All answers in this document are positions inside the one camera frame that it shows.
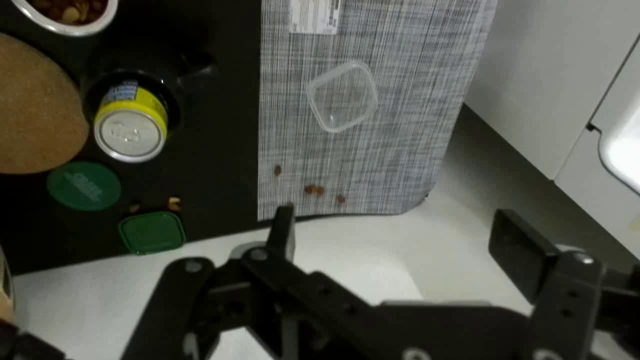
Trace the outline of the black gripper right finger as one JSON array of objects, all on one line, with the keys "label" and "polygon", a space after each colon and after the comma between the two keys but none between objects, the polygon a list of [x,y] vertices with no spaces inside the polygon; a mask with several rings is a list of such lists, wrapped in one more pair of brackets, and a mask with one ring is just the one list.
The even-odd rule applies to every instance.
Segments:
[{"label": "black gripper right finger", "polygon": [[496,209],[488,251],[519,291],[534,303],[560,249],[513,209]]}]

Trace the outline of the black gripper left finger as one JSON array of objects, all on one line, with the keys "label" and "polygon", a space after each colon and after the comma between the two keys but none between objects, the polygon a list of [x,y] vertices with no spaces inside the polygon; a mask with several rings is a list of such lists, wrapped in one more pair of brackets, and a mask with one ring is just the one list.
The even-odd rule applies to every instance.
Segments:
[{"label": "black gripper left finger", "polygon": [[292,260],[295,257],[295,249],[296,249],[296,212],[292,205],[279,205],[277,213],[272,217],[272,228],[267,239],[267,245],[287,257]]}]

